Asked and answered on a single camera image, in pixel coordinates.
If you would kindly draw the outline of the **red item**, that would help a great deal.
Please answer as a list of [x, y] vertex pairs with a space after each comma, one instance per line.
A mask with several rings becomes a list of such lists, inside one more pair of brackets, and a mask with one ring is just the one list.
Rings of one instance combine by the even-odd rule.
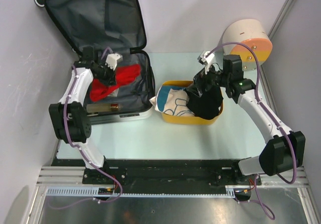
[[89, 94], [90, 100], [93, 102], [100, 101], [108, 97], [112, 92], [119, 89], [120, 87], [133, 83], [136, 78], [140, 76], [140, 71], [141, 67], [139, 64], [117, 67], [115, 84], [103, 83], [103, 80], [94, 78]]

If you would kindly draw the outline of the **dark grey garment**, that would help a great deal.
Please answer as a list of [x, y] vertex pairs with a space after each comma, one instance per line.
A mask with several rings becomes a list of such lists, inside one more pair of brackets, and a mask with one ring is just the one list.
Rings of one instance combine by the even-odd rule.
[[186, 106], [195, 116], [211, 120], [219, 115], [223, 103], [220, 87], [213, 86], [209, 91], [204, 91], [200, 97], [192, 93], [189, 88], [185, 88], [184, 91], [189, 98]]

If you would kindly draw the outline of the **cream and teal knit sweater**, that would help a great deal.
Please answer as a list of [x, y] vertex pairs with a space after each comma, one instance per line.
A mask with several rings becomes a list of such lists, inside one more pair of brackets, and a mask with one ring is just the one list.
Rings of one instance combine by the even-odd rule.
[[162, 85], [150, 103], [160, 113], [177, 117], [194, 117], [195, 114], [187, 107], [189, 96], [184, 87]]

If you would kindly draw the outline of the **yellow plastic basket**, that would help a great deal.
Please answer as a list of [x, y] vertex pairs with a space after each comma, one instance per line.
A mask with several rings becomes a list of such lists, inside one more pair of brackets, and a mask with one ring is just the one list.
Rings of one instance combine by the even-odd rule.
[[[179, 88], [188, 87], [193, 82], [189, 80], [171, 80], [166, 81], [162, 84], [163, 86], [174, 86]], [[180, 124], [180, 125], [211, 125], [213, 124], [219, 116], [222, 114], [224, 109], [224, 104], [222, 102], [221, 106], [219, 107], [219, 113], [216, 117], [212, 118], [211, 120], [206, 120], [200, 117], [183, 117], [183, 116], [172, 116], [162, 113], [162, 118], [165, 122], [170, 124]]]

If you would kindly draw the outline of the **space print kids suitcase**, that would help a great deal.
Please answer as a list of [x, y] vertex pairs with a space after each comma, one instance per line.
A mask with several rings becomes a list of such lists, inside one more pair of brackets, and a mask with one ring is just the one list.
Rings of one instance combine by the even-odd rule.
[[92, 103], [118, 103], [122, 109], [115, 113], [91, 113], [93, 124], [146, 119], [151, 116], [150, 99], [155, 95], [155, 80], [147, 44], [143, 17], [138, 0], [34, 0], [45, 8], [53, 23], [78, 55], [86, 47], [101, 56], [110, 47], [120, 53], [119, 67], [139, 64], [140, 76], [119, 88], [118, 96], [100, 101], [90, 100], [91, 85], [84, 106]]

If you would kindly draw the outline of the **round pastel drawer box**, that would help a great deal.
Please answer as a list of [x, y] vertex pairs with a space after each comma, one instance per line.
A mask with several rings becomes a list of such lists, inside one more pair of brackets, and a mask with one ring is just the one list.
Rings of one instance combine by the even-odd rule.
[[241, 45], [226, 45], [223, 47], [226, 55], [239, 55], [244, 71], [257, 68], [250, 48], [256, 55], [259, 65], [262, 65], [269, 57], [273, 45], [260, 21], [256, 19], [243, 19], [232, 23], [225, 30], [222, 43], [238, 42]]

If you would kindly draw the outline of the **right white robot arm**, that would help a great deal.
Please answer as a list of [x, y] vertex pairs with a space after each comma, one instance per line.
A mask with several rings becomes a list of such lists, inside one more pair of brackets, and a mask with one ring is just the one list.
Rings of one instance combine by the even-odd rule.
[[255, 83], [244, 77], [240, 56], [224, 56], [223, 68], [218, 71], [214, 67], [214, 53], [204, 51], [198, 61], [204, 68], [194, 77], [195, 89], [192, 93], [200, 97], [212, 87], [225, 88], [227, 96], [243, 108], [256, 124], [266, 143], [259, 156], [238, 162], [237, 168], [231, 172], [232, 180], [236, 184], [244, 184], [252, 174], [273, 176], [302, 166], [304, 134], [294, 132], [284, 124], [256, 93]]

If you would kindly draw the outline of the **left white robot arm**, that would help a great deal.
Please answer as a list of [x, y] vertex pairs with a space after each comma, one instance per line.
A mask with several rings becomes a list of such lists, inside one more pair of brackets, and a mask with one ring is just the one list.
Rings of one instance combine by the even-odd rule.
[[111, 172], [103, 167], [105, 157], [91, 139], [92, 126], [84, 100], [94, 78], [116, 83], [115, 75], [123, 56], [107, 47], [99, 56], [94, 48], [86, 47], [72, 65], [72, 75], [65, 93], [58, 103], [49, 106], [49, 114], [57, 139], [76, 148], [88, 169], [95, 169], [93, 177], [104, 184]]

